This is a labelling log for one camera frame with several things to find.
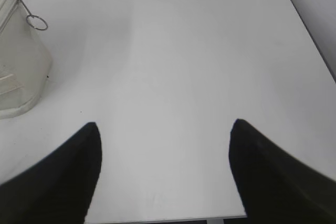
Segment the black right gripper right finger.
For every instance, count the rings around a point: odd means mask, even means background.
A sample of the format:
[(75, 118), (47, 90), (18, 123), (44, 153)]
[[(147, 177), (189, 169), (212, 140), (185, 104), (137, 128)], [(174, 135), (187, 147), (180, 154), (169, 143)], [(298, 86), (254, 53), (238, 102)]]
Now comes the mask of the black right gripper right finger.
[(335, 180), (243, 119), (231, 129), (228, 158), (249, 223), (335, 223)]

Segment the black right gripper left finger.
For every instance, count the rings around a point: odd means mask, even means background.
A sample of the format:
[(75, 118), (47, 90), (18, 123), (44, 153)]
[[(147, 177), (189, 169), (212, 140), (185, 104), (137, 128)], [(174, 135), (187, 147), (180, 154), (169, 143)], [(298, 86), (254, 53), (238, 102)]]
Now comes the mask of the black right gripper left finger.
[(1, 184), (1, 223), (84, 223), (102, 165), (89, 122), (38, 163)]

